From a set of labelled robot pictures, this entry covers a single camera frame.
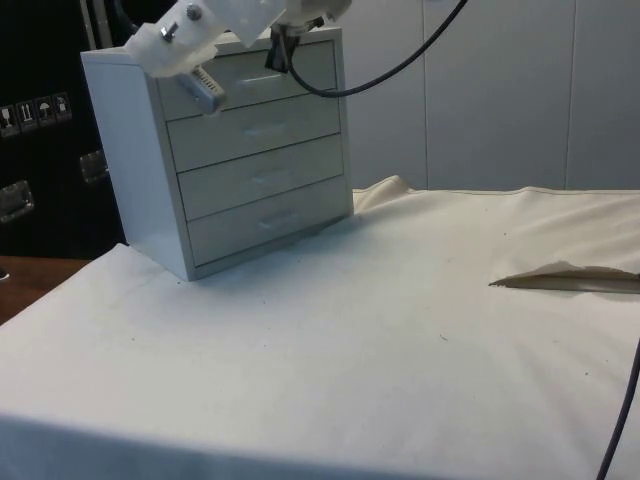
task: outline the metal latch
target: metal latch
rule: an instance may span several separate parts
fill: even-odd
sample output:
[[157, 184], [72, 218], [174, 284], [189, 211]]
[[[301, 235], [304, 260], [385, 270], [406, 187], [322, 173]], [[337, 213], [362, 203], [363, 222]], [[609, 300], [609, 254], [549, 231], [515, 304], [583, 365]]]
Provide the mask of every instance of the metal latch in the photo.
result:
[[33, 195], [26, 180], [0, 190], [0, 224], [7, 224], [35, 208]]
[[97, 150], [80, 157], [80, 169], [85, 183], [96, 183], [109, 176], [107, 159], [102, 150]]

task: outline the drawer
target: drawer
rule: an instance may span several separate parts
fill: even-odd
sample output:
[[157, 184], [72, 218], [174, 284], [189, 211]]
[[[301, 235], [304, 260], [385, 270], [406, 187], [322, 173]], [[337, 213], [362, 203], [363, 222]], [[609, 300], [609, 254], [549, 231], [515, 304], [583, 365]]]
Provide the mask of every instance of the drawer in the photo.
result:
[[180, 174], [187, 220], [342, 175], [341, 142], [332, 135]]
[[184, 172], [338, 133], [340, 107], [304, 95], [175, 120], [168, 129], [176, 170]]
[[[217, 57], [204, 65], [205, 70], [227, 92], [225, 109], [305, 94], [290, 75], [265, 68], [267, 50]], [[296, 69], [320, 89], [336, 88], [333, 42], [304, 45], [296, 50]], [[165, 118], [200, 115], [193, 98], [175, 79], [158, 81]]]
[[190, 222], [196, 266], [347, 215], [349, 201], [337, 177]]

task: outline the white cloth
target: white cloth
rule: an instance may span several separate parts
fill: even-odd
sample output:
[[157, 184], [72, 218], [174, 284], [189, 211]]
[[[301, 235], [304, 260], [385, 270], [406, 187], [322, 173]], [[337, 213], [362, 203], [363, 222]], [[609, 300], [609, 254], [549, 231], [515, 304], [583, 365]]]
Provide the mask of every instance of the white cloth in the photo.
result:
[[[640, 272], [640, 195], [356, 195], [198, 283], [118, 247], [0, 329], [0, 478], [594, 478], [635, 296], [488, 287]], [[612, 479], [640, 472], [635, 405]]]

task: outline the screw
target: screw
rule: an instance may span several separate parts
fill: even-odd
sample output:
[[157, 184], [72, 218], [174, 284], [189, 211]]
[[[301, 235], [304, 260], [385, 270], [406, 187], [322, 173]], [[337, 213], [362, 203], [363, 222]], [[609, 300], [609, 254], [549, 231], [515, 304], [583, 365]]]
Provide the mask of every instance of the screw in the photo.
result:
[[160, 29], [160, 36], [163, 38], [163, 40], [167, 43], [171, 43], [173, 42], [174, 37], [176, 36], [176, 31], [178, 30], [179, 26], [176, 22], [173, 22], [173, 25], [171, 25], [171, 27], [169, 27], [169, 29], [167, 30], [167, 27], [162, 27]]
[[202, 18], [202, 8], [199, 5], [190, 3], [187, 5], [187, 18], [193, 22], [197, 22]]

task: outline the white wall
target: white wall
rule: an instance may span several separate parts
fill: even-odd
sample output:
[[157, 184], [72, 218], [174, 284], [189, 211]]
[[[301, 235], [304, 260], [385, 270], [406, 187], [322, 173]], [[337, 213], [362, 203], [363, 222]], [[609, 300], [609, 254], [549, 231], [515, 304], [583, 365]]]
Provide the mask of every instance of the white wall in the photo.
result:
[[640, 2], [578, 0], [567, 183], [640, 188]]
[[[340, 21], [348, 87], [393, 68], [420, 46], [422, 8], [422, 0], [354, 0]], [[348, 108], [355, 186], [398, 174], [416, 188], [426, 187], [424, 60], [351, 97]]]
[[[425, 2], [427, 35], [457, 3]], [[574, 16], [575, 0], [467, 4], [427, 56], [430, 188], [564, 187]]]
[[[457, 1], [354, 0], [348, 84], [404, 60]], [[638, 0], [470, 1], [426, 61], [350, 99], [356, 185], [640, 188], [639, 26]]]

